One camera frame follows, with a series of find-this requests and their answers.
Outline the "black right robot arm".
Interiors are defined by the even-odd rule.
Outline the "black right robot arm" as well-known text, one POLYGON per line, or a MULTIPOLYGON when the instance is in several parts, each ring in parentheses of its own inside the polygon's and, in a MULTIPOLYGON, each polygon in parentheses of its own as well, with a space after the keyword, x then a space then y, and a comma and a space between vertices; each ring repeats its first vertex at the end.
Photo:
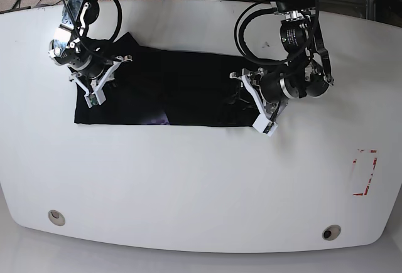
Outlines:
POLYGON ((105 101, 103 88, 114 81, 115 71, 133 60, 130 54, 119 55, 114 44, 122 26, 122 6, 112 0, 117 9, 116 27, 108 39, 88 36, 89 26, 100 14, 99 0, 61 0, 62 20, 49 45, 49 57, 58 66, 71 71, 70 81, 83 91, 89 105, 105 101))

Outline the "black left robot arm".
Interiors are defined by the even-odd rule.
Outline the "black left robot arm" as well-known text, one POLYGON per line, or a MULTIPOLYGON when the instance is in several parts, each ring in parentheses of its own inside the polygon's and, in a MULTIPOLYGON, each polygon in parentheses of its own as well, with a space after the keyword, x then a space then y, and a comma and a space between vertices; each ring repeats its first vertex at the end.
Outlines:
POLYGON ((334 84, 329 52, 319 24, 319 0, 268 0, 272 7, 252 12, 247 8, 234 27, 239 53, 258 70, 232 73, 252 95, 263 117, 273 125, 287 101, 319 97, 334 84), (257 57, 248 47, 246 29, 257 18, 282 15, 280 40, 287 52, 284 60, 257 57))

